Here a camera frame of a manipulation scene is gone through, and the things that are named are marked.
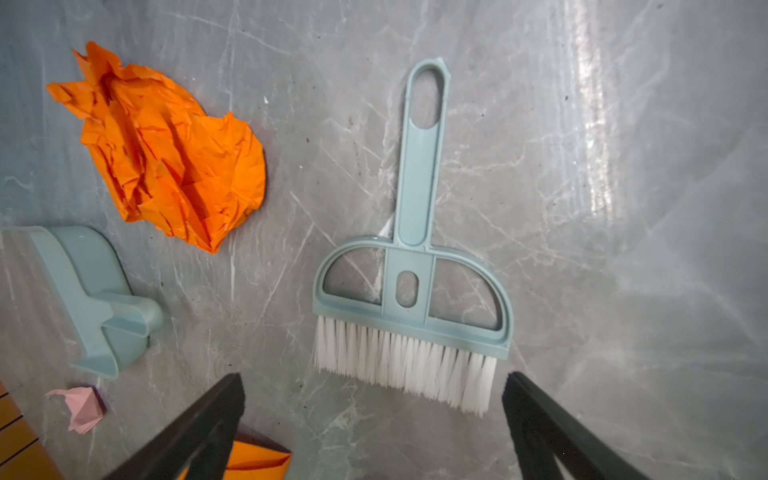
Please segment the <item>grey-blue hand brush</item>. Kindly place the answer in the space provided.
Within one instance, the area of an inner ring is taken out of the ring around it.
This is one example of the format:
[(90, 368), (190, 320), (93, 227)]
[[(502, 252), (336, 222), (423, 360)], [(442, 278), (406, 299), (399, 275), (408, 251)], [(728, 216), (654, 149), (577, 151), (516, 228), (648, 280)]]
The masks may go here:
[[(483, 416), (489, 409), (497, 363), (509, 356), (513, 311), (500, 280), (487, 266), (461, 251), (431, 244), (445, 118), (419, 127), (411, 116), (414, 84), (428, 71), (442, 84), (440, 111), (447, 111), (451, 82), (447, 64), (441, 58), (420, 61), (406, 82), (393, 234), (350, 240), (322, 262), (313, 282), (317, 316), (313, 361), (319, 370)], [(331, 267), (359, 249), (383, 253), (381, 297), (375, 303), (325, 289)], [(498, 307), (496, 327), (431, 315), (441, 262), (464, 267), (487, 284)]]

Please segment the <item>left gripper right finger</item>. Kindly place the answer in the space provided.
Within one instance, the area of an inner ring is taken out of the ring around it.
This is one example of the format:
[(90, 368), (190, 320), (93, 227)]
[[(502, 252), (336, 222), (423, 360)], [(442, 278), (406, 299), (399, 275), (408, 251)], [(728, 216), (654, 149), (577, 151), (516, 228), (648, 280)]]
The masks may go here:
[(508, 375), (502, 405), (524, 479), (644, 479), (521, 372)]

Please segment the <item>grey-blue plastic dustpan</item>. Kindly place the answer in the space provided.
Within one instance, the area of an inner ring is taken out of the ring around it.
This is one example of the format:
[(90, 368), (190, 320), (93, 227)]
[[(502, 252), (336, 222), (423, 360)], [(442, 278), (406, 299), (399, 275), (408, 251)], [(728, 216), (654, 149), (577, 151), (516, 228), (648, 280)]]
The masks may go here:
[(115, 379), (148, 349), (164, 322), (160, 305), (132, 293), (115, 250), (85, 226), (10, 226), (29, 236), (77, 334), (72, 366)]

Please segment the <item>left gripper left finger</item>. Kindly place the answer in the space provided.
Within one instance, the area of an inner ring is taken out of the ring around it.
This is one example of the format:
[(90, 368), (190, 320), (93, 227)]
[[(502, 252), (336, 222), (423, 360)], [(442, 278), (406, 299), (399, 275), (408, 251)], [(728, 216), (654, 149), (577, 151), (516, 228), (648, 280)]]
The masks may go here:
[(225, 375), (107, 477), (221, 479), (244, 407), (241, 375)]

